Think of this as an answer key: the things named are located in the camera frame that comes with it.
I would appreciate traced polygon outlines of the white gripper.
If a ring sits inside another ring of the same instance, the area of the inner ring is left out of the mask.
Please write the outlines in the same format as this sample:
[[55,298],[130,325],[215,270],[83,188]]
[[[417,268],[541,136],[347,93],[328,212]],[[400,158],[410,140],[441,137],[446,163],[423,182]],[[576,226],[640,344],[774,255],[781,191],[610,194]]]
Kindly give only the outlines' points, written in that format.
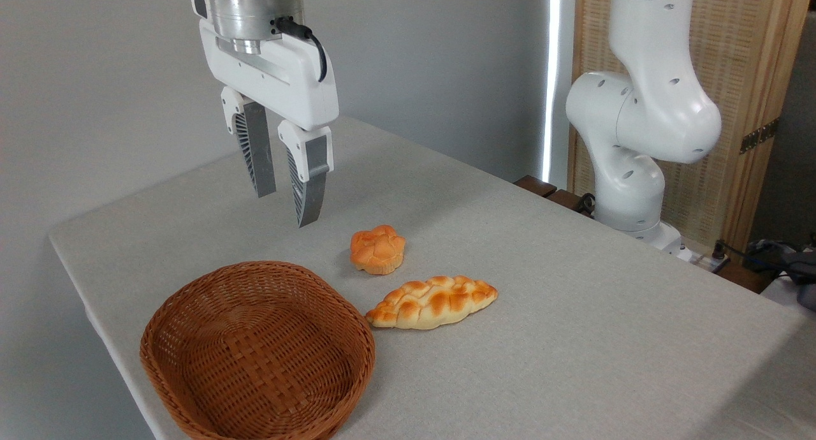
[[338,117],[339,104],[329,57],[312,40],[278,27],[280,18],[303,24],[303,0],[191,4],[208,67],[227,86],[221,92],[227,130],[236,136],[257,196],[276,191],[268,108],[286,119],[277,130],[288,150],[298,227],[312,224],[334,170],[332,132],[323,126]]

